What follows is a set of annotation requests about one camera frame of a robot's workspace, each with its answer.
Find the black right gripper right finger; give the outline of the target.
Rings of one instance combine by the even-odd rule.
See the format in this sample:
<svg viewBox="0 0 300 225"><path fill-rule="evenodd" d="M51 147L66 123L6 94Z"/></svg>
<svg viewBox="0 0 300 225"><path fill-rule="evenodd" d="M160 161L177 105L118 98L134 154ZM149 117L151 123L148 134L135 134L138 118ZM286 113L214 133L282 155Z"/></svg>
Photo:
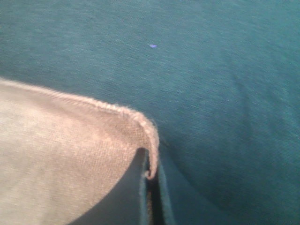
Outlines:
<svg viewBox="0 0 300 225"><path fill-rule="evenodd" d="M173 225L174 215L174 177L170 168L159 162L154 179L149 182L149 216L151 225Z"/></svg>

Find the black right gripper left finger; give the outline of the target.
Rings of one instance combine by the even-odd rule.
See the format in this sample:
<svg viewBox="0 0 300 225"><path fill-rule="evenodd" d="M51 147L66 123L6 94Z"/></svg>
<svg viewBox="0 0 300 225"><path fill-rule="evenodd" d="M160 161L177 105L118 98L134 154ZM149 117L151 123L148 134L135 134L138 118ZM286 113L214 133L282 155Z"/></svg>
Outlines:
<svg viewBox="0 0 300 225"><path fill-rule="evenodd" d="M148 150L139 148L120 181L72 225L148 225Z"/></svg>

